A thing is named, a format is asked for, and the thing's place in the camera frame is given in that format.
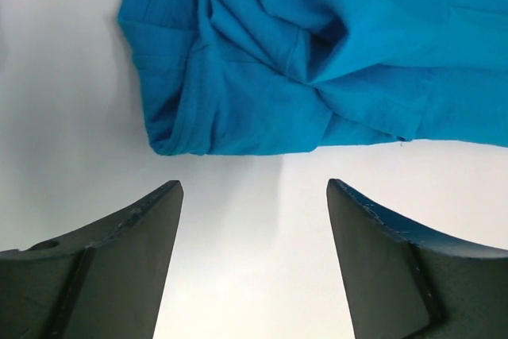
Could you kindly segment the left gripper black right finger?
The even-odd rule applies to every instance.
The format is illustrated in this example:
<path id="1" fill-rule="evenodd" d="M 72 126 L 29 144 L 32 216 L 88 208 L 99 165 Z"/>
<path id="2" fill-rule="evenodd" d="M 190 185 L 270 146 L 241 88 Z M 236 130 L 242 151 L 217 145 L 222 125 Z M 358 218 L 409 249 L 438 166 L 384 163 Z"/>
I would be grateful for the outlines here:
<path id="1" fill-rule="evenodd" d="M 431 229 L 339 179 L 327 202 L 355 337 L 506 337 L 506 250 Z"/>

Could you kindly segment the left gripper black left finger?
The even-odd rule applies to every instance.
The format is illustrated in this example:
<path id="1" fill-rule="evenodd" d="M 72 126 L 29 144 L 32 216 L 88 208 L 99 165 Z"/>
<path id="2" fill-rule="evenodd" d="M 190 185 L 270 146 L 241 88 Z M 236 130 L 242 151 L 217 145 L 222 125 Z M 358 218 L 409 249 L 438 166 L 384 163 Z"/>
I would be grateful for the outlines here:
<path id="1" fill-rule="evenodd" d="M 79 229 L 2 252 L 2 337 L 153 337 L 182 204 L 170 181 Z"/>

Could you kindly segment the blue t shirt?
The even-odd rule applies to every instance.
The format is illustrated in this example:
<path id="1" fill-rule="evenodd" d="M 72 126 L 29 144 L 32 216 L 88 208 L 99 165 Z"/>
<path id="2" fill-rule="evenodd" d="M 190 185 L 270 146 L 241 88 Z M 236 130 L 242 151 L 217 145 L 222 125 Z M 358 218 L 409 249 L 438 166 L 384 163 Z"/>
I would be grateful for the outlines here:
<path id="1" fill-rule="evenodd" d="M 507 0 L 123 0 L 165 156 L 507 143 Z"/>

